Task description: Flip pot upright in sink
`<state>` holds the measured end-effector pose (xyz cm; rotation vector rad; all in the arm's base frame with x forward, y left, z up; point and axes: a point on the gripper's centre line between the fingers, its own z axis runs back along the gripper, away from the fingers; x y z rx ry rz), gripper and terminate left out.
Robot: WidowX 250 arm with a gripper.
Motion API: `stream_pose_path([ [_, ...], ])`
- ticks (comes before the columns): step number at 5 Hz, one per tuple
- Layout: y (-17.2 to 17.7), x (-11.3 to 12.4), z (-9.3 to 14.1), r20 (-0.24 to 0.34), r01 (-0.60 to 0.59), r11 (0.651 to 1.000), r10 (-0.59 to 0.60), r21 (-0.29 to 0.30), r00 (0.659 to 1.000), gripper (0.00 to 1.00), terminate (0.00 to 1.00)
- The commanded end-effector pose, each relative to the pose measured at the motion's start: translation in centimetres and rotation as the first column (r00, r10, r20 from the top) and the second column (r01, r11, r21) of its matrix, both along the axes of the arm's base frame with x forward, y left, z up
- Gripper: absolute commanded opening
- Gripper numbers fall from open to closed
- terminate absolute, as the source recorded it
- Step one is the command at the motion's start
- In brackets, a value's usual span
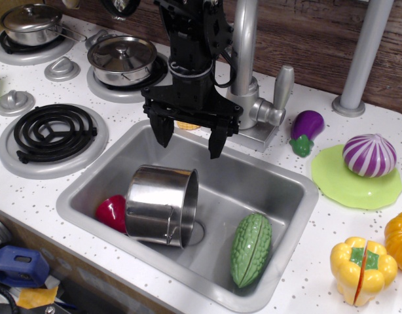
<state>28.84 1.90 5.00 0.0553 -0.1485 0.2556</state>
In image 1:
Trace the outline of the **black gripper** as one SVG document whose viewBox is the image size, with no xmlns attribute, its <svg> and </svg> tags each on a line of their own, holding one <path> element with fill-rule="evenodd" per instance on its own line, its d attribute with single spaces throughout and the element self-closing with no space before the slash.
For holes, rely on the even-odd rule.
<svg viewBox="0 0 402 314">
<path fill-rule="evenodd" d="M 211 128 L 210 158 L 220 157 L 228 137 L 239 132 L 243 109 L 223 97 L 215 87 L 211 71 L 199 75 L 171 72 L 172 83 L 141 91 L 144 112 L 157 142 L 166 148 L 174 133 L 174 120 Z"/>
</svg>

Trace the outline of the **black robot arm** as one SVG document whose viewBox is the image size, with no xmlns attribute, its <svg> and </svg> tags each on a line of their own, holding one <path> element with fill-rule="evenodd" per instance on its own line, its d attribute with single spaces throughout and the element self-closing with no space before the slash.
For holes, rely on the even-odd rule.
<svg viewBox="0 0 402 314">
<path fill-rule="evenodd" d="M 230 62 L 226 51 L 233 28 L 226 19 L 222 1 L 155 1 L 170 41 L 168 69 L 172 84 L 141 91 L 143 110 L 156 140 L 167 147 L 175 122 L 211 130 L 208 149 L 218 158 L 228 137 L 238 133 L 241 106 L 217 91 L 215 62 L 219 56 Z"/>
</svg>

